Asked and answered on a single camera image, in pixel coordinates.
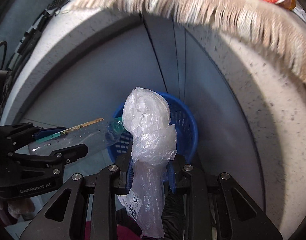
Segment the clear plastic bottle green cap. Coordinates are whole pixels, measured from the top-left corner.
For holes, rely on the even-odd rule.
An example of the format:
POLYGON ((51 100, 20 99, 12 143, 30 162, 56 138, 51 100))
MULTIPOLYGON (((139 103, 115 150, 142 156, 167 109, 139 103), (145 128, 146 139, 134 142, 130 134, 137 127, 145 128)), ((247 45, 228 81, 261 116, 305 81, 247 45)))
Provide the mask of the clear plastic bottle green cap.
POLYGON ((38 139, 28 145, 28 150, 31 155, 49 155, 59 149, 85 144, 88 153, 95 154, 117 143, 123 133, 121 117, 99 118, 38 139))

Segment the white plastic bag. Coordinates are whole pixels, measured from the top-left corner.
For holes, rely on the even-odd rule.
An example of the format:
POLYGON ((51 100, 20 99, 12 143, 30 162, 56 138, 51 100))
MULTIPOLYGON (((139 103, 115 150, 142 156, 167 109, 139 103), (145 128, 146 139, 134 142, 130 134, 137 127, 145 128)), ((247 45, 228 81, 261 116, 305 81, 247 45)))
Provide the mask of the white plastic bag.
POLYGON ((170 123, 169 105, 160 94, 137 87, 126 99, 122 122, 133 137, 133 180, 129 193, 118 199, 142 235, 162 238, 163 180, 169 161, 177 154, 177 132, 170 123))

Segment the blue plastic trash basket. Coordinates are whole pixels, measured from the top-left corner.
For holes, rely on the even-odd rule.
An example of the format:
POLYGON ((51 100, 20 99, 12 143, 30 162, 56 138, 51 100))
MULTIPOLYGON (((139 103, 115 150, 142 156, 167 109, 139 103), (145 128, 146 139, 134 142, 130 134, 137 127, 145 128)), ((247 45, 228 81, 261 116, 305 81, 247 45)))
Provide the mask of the blue plastic trash basket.
MULTIPOLYGON (((161 92, 155 92, 164 97, 168 103, 170 111, 170 125, 175 125, 177 132, 177 154, 182 155, 187 163, 190 163, 195 155, 198 143, 198 129, 195 118, 190 109, 178 98, 161 92)), ((114 118, 122 118, 124 109, 124 103, 113 114, 114 118)), ((120 140, 112 146, 107 148, 109 156, 113 162, 115 162, 119 155, 126 153, 129 148, 129 143, 132 142, 132 135, 125 131, 120 140)), ((126 175, 126 187, 131 188, 133 182, 133 170, 132 161, 129 162, 128 172, 126 175)), ((175 187, 175 165, 169 162, 167 166, 167 175, 165 175, 164 181, 169 181, 170 187, 175 187)))

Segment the plaid beige table cloth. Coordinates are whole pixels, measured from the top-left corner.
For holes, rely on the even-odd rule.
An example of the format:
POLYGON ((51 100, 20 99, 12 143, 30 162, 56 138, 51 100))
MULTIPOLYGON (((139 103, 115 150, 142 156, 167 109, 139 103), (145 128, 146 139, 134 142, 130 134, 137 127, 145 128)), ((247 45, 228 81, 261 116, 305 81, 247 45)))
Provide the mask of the plaid beige table cloth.
POLYGON ((75 0, 71 9, 146 12, 210 27, 256 48, 306 86, 306 24, 277 5, 261 0, 75 0))

